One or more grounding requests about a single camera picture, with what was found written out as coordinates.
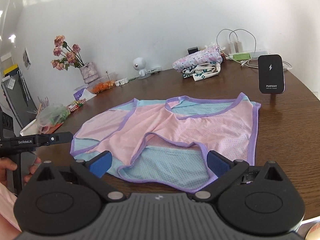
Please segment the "person's left hand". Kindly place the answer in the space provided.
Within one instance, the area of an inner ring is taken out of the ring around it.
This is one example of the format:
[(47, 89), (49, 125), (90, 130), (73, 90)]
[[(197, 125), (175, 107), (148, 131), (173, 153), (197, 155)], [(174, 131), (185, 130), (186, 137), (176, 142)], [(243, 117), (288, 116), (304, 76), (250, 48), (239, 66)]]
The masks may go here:
[[(35, 163), (29, 168), (29, 174), (24, 177), (24, 182), (27, 183), (32, 175), (36, 172), (38, 166), (41, 163), (41, 159), (39, 157), (36, 158)], [(1, 184), (4, 186), (7, 186), (8, 180), (7, 180), (7, 171), (16, 171), (17, 170), (17, 164), (13, 162), (9, 158), (1, 158), (0, 161), (0, 181)]]

